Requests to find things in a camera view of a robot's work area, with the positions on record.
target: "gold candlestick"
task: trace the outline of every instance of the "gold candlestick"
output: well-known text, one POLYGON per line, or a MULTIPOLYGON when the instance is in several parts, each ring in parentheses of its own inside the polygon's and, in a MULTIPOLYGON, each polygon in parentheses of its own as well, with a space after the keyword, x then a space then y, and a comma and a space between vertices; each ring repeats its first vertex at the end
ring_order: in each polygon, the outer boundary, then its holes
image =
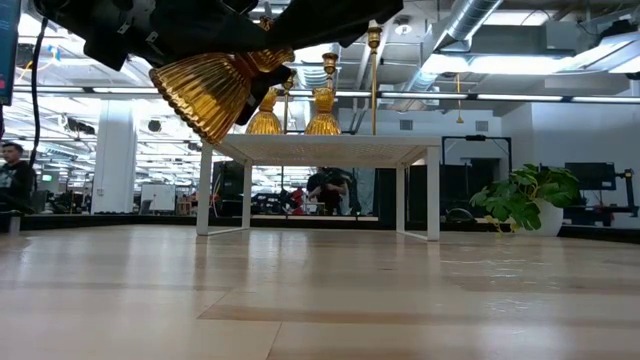
POLYGON ((324 71, 327 73, 327 86, 313 89, 316 104, 316 115, 309 121, 304 130, 305 135, 340 135, 340 125, 331 113, 335 100, 333 74, 336 72, 338 55, 329 53, 322 56, 324 71))
POLYGON ((277 135, 282 133, 282 127, 280 127, 280 120, 276 114, 273 113, 273 107, 278 100, 278 89, 269 88, 269 92, 265 95, 264 100, 260 103, 260 111, 258 111, 249 126, 247 127, 247 134, 251 135, 277 135))
POLYGON ((371 27, 369 34, 369 47, 371 48, 371 130, 376 134, 376 122, 378 120, 378 47, 380 46, 380 34, 382 28, 371 27))
POLYGON ((336 72, 338 54, 326 53, 322 55, 322 60, 324 60, 324 72, 327 73, 327 87, 333 89, 333 74, 336 72))
POLYGON ((293 79, 295 79, 297 74, 298 72, 295 69, 291 70, 291 76, 282 84, 284 88, 284 134, 289 130, 289 91, 293 88, 293 79))

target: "potted plant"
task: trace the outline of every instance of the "potted plant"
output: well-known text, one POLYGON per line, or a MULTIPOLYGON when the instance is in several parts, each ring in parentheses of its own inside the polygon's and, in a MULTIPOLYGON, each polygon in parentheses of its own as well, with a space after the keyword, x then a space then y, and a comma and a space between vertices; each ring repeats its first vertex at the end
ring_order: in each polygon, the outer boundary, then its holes
POLYGON ((473 206, 484 207, 489 222, 500 231, 500 223, 510 222, 511 231, 528 235, 556 236, 563 220, 562 208, 578 197, 578 179, 567 169, 526 164, 507 180, 485 187, 471 198, 473 206))

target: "computer monitor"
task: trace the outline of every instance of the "computer monitor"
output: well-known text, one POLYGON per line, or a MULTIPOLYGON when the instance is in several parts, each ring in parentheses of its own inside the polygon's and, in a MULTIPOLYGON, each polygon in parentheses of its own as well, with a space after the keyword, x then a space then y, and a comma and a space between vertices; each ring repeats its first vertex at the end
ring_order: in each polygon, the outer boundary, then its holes
POLYGON ((565 163, 578 178, 580 190, 616 190, 616 169, 612 163, 565 163))
POLYGON ((0 105, 11 105, 18 46, 20 0, 0 0, 0 105))

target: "black cable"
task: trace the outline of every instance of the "black cable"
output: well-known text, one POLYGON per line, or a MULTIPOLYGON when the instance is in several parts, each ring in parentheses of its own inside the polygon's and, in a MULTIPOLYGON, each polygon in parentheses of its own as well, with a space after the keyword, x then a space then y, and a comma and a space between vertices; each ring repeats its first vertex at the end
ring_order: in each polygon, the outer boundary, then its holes
POLYGON ((587 30, 587 28, 586 28, 584 25, 582 25, 582 23, 578 22, 578 23, 576 23, 576 24, 578 24, 578 26, 580 26, 580 27, 582 28, 582 30, 583 30, 584 32, 586 32, 587 34, 589 34, 589 35, 591 35, 591 36, 600 36, 600 34, 594 34, 594 33, 592 33, 592 32, 589 32, 589 30, 587 30))
POLYGON ((538 11, 545 13, 547 15, 547 17, 549 18, 549 21, 553 21, 553 17, 551 17, 551 15, 547 12, 547 10, 545 10, 545 9, 535 9, 532 12, 530 12, 529 15, 527 15, 527 17, 524 18, 524 20, 522 20, 522 22, 520 23, 520 26, 524 25, 524 23, 527 22, 527 20, 529 20, 529 18, 531 16, 533 16, 533 14, 537 13, 538 11))
POLYGON ((2 141, 2 137, 4 136, 4 113, 3 106, 0 104, 0 141, 2 141))
POLYGON ((40 34, 36 40, 36 46, 33 49, 33 60, 31 62, 31 101, 33 102, 33 121, 35 123, 35 136, 33 138, 33 150, 29 157, 29 168, 33 170, 33 164, 36 162, 36 154, 38 145, 40 145, 40 107, 38 106, 38 60, 40 59, 40 49, 44 40, 44 32, 49 25, 49 19, 42 19, 40 26, 40 34))

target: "wooden floor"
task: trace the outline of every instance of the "wooden floor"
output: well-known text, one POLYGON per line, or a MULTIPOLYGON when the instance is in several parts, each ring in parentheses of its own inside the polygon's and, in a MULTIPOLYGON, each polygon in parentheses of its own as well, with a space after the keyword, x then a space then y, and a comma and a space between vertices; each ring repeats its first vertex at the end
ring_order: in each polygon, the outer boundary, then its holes
POLYGON ((640 359, 640 246, 194 231, 0 239, 0 359, 640 359))

